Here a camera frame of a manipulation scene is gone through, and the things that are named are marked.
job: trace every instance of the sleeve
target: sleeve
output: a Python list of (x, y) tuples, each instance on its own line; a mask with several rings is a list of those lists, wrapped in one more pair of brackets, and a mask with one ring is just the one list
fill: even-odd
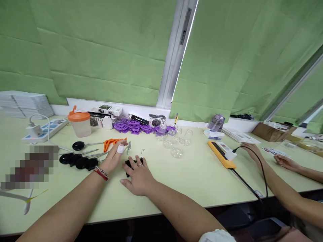
[(216, 229), (202, 235), (199, 242), (236, 242), (236, 240), (228, 232)]

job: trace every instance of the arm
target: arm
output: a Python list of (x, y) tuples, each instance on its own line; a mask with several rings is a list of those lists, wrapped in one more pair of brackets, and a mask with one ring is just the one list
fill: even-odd
[(323, 184), (323, 172), (303, 167), (286, 156), (275, 155), (275, 160), (280, 166)]
[[(109, 151), (100, 165), (107, 174), (118, 165), (121, 154), (117, 152), (119, 141)], [(76, 188), (63, 197), (41, 216), (18, 241), (74, 241), (102, 191), (106, 181), (96, 172), (91, 172)]]
[(224, 227), (206, 209), (189, 197), (164, 184), (157, 182), (151, 175), (146, 159), (143, 164), (136, 156), (137, 164), (129, 157), (134, 170), (123, 164), (132, 182), (122, 179), (120, 182), (137, 196), (147, 196), (171, 222), (177, 232), (186, 241), (198, 241), (209, 231)]
[[(243, 143), (243, 146), (251, 148), (261, 159), (267, 184), (280, 203), (292, 214), (323, 229), (323, 204), (314, 200), (303, 198), (292, 189), (274, 170), (268, 165), (257, 146)], [(245, 149), (256, 162), (259, 170), (261, 166), (258, 158), (249, 149)]]

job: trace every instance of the purple water bottle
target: purple water bottle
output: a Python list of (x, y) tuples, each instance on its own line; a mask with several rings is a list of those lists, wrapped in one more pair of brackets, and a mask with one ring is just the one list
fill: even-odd
[(222, 114), (217, 114), (213, 117), (208, 128), (214, 132), (217, 132), (223, 123), (224, 123), (224, 116)]

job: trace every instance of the white finger bandage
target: white finger bandage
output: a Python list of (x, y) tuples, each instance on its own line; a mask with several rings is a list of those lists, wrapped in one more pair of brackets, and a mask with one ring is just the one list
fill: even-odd
[(124, 146), (123, 145), (119, 145), (117, 152), (120, 153), (120, 154), (122, 154), (123, 153), (123, 150), (124, 150)]

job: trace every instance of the red bracelet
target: red bracelet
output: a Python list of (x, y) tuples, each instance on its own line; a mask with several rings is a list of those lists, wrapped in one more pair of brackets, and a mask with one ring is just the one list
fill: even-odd
[(95, 166), (94, 171), (95, 171), (96, 173), (98, 173), (100, 176), (102, 176), (104, 180), (106, 180), (106, 181), (107, 181), (107, 180), (109, 180), (109, 176), (107, 175), (107, 173), (105, 173), (105, 172), (104, 172), (103, 170), (101, 170), (99, 167)]

